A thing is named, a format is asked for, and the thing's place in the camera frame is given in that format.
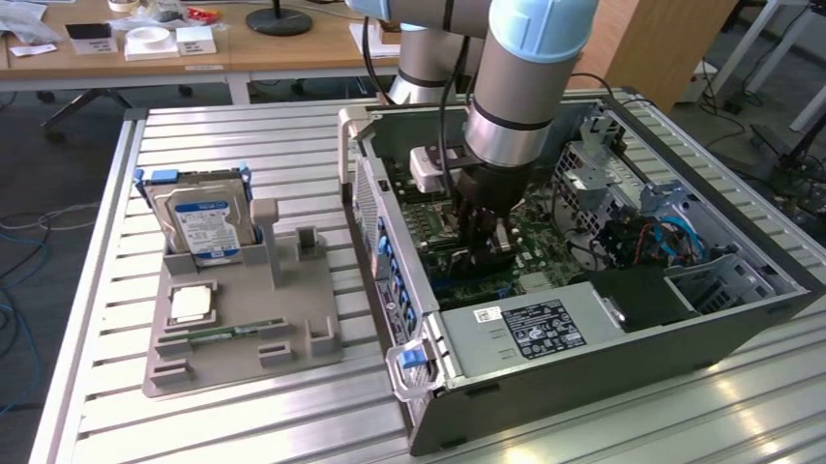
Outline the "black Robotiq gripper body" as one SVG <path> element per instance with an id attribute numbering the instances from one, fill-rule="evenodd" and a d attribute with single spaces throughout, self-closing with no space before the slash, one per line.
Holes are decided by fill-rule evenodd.
<path id="1" fill-rule="evenodd" d="M 523 199 L 531 176 L 531 167 L 500 167 L 477 164 L 460 171 L 456 191 L 459 204 L 507 214 Z"/>

